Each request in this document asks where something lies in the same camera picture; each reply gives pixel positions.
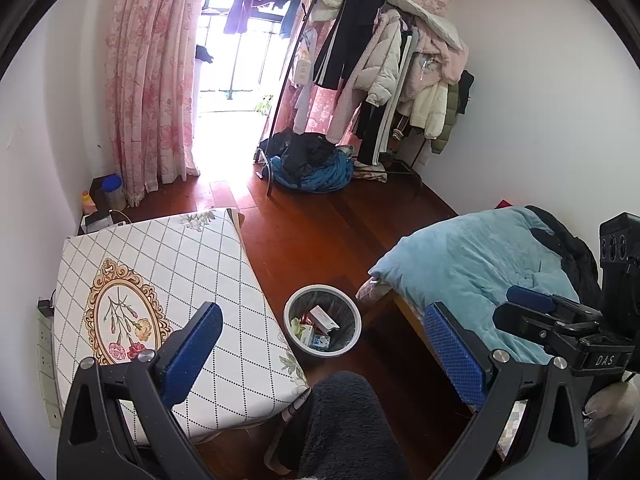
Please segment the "clothes drying rack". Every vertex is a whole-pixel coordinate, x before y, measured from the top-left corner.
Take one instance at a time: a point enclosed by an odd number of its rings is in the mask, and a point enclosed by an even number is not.
[[[273,190],[273,167],[271,165],[271,161],[269,160],[269,157],[267,156],[267,153],[269,151],[269,144],[271,142],[271,137],[273,137],[273,131],[275,129],[275,125],[276,125],[276,118],[278,117],[278,112],[280,111],[280,106],[282,104],[282,98],[284,97],[284,92],[287,89],[287,79],[289,78],[289,73],[291,72],[291,69],[293,68],[293,63],[296,59],[296,52],[298,50],[298,46],[300,45],[300,42],[302,41],[302,36],[306,30],[306,24],[309,21],[309,17],[311,16],[311,10],[313,9],[314,5],[316,4],[318,0],[312,0],[311,4],[309,6],[309,8],[307,9],[305,4],[302,3],[302,10],[304,12],[304,18],[302,21],[302,26],[300,27],[300,32],[298,33],[298,38],[296,40],[296,44],[295,47],[293,48],[293,51],[291,53],[291,56],[289,58],[289,64],[287,65],[287,71],[284,73],[284,78],[282,81],[282,86],[280,88],[280,95],[278,96],[278,102],[276,104],[275,110],[273,112],[273,119],[271,120],[271,126],[269,128],[269,135],[266,137],[267,139],[267,144],[264,147],[264,150],[260,147],[260,144],[263,142],[264,137],[260,138],[260,142],[258,143],[258,147],[255,150],[255,155],[254,155],[254,163],[255,164],[261,164],[262,167],[260,168],[259,171],[256,171],[255,174],[261,178],[264,179],[266,178],[268,180],[268,185],[267,185],[267,196],[271,195],[271,192]],[[407,162],[405,162],[404,160],[398,159],[398,158],[394,158],[391,161],[391,165],[390,165],[390,170],[354,170],[354,173],[380,173],[380,174],[401,174],[401,175],[407,175],[407,176],[411,176],[413,178],[416,179],[416,181],[418,182],[418,188],[416,191],[416,194],[418,194],[420,192],[420,190],[422,189],[422,177],[420,176],[420,174],[418,174],[417,171],[414,170],[414,165],[416,163],[416,161],[418,160],[418,157],[420,156],[420,153],[422,152],[422,149],[424,148],[424,145],[426,144],[427,140],[424,139],[422,141],[422,144],[420,146],[420,148],[418,149],[418,152],[415,154],[414,160],[412,161],[412,163],[409,165]]]

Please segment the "dark fuzzy cloth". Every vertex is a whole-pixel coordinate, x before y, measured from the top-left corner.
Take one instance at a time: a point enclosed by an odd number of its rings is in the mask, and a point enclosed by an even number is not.
[[[276,453],[280,463],[300,477],[411,478],[376,394],[352,372],[337,372],[313,387]]]
[[[554,232],[551,235],[542,229],[531,230],[537,241],[562,258],[560,266],[574,286],[580,303],[591,308],[600,308],[598,264],[587,244],[573,236],[551,213],[532,205],[528,205],[527,209],[538,215]]]

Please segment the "white wall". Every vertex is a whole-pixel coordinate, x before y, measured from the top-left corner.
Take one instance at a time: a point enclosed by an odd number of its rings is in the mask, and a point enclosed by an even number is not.
[[[82,129],[92,178],[115,171],[106,124],[105,71],[113,0],[85,0],[79,29],[79,67]]]
[[[476,81],[424,182],[460,214],[545,208],[597,256],[601,222],[640,214],[640,71],[623,43],[584,0],[452,0],[447,17]]]
[[[0,412],[47,479],[55,478],[58,432],[40,397],[35,307],[55,288],[63,240],[78,230],[94,173],[83,129],[98,121],[91,81],[104,61],[87,50],[104,37],[84,26],[95,23],[96,5],[55,3],[0,80]]]

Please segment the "blue gripper pad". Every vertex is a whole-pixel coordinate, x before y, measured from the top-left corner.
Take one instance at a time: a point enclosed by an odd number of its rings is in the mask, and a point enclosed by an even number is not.
[[[436,306],[424,309],[424,330],[460,399],[478,410],[484,404],[484,373]]]
[[[162,403],[170,408],[184,402],[211,350],[222,333],[222,311],[215,303],[203,304],[204,313],[180,332],[186,338],[166,366],[162,380]]]
[[[556,309],[556,302],[550,295],[517,285],[508,288],[507,300],[543,314],[551,314]]]

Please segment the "light blue blanket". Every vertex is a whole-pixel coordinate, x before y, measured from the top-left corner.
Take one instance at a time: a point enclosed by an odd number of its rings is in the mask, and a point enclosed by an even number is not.
[[[560,256],[531,235],[533,227],[551,232],[522,207],[459,216],[402,238],[369,273],[421,313],[443,302],[489,349],[504,348],[521,362],[545,364],[549,355],[541,346],[498,330],[492,321],[511,285],[578,301]]]

